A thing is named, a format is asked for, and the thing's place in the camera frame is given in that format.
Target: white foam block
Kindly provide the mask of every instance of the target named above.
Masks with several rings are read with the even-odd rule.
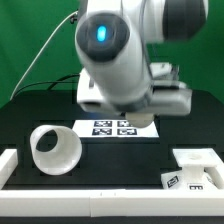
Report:
[[[6,149],[0,157],[0,189],[2,189],[18,165],[16,149]]]

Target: cable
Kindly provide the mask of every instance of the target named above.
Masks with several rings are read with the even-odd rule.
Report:
[[[53,89],[58,84],[57,82],[64,81],[64,80],[67,80],[67,79],[71,79],[71,78],[74,78],[74,77],[80,77],[80,74],[66,75],[66,76],[58,79],[54,83],[52,83],[52,85],[50,85],[47,90]]]
[[[60,84],[70,84],[70,83],[75,83],[75,84],[77,84],[77,82],[73,82],[73,81],[69,81],[69,82],[65,82],[65,81],[47,81],[47,82],[36,82],[36,83],[31,83],[31,84],[29,84],[29,85],[26,85],[26,86],[24,86],[24,87],[22,87],[22,88],[20,88],[19,90],[17,90],[16,92],[15,92],[15,94],[14,94],[14,96],[13,96],[13,98],[12,98],[12,100],[21,92],[21,91],[23,91],[24,89],[26,89],[26,88],[29,88],[29,87],[31,87],[31,86],[38,86],[38,85],[45,85],[45,84],[54,84],[54,83],[56,83],[56,84],[58,84],[58,83],[60,83]]]
[[[37,54],[37,56],[34,58],[33,62],[30,64],[30,66],[28,67],[28,69],[26,70],[26,72],[24,73],[24,75],[22,76],[22,78],[19,80],[19,82],[17,83],[15,89],[13,90],[13,93],[10,97],[10,100],[12,100],[14,98],[15,93],[17,92],[20,84],[23,82],[23,80],[27,77],[28,73],[30,72],[31,68],[34,66],[34,64],[36,63],[37,59],[40,57],[40,55],[42,54],[42,52],[44,51],[44,49],[47,47],[47,45],[49,44],[49,42],[51,41],[51,39],[54,37],[54,35],[57,33],[57,31],[61,28],[61,26],[68,20],[70,19],[73,15],[76,15],[76,12],[73,12],[72,14],[70,14],[69,16],[67,16],[57,27],[56,29],[53,31],[53,33],[50,35],[50,37],[48,38],[48,40],[46,41],[46,43],[44,44],[44,46],[40,49],[39,53]]]

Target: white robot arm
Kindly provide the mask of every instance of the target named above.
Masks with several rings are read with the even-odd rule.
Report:
[[[156,77],[146,43],[190,39],[207,15],[208,0],[82,0],[78,103],[89,112],[189,114],[192,91]],[[172,72],[168,63],[159,66]]]

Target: blue light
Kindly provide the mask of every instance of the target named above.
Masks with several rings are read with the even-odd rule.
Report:
[[[97,30],[97,40],[99,42],[104,42],[106,40],[107,28],[105,26],[100,26]]]

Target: white border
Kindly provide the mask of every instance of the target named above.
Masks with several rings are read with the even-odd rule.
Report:
[[[0,166],[0,180],[4,185],[18,164],[17,150],[7,149],[0,161],[3,164]],[[216,176],[223,173],[223,169],[215,171]],[[0,191],[0,217],[223,215],[224,190]]]

